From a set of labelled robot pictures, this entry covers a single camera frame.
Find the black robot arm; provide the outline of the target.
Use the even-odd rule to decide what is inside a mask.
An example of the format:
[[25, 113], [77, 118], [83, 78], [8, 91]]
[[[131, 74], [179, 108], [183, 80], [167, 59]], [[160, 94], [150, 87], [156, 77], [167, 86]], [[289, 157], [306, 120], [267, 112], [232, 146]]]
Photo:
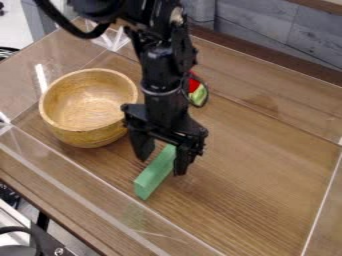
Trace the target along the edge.
[[124, 125], [135, 155], [150, 157], [158, 140], [176, 147], [174, 174], [187, 173], [203, 154], [207, 129], [192, 119], [188, 108], [208, 101], [208, 88], [192, 72], [198, 64], [187, 14], [180, 0], [71, 0], [80, 16], [99, 24], [127, 22], [142, 65], [144, 102], [124, 104]]

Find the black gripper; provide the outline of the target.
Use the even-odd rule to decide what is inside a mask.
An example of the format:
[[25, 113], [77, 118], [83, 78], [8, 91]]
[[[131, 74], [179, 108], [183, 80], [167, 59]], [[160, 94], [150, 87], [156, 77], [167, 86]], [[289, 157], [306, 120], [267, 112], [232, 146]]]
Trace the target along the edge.
[[208, 130], [191, 117], [192, 104], [184, 89], [166, 93], [144, 90], [143, 93], [143, 103], [122, 105], [135, 155], [146, 161], [155, 150], [155, 141], [170, 143], [176, 147], [174, 175], [182, 176], [195, 158], [203, 155]]

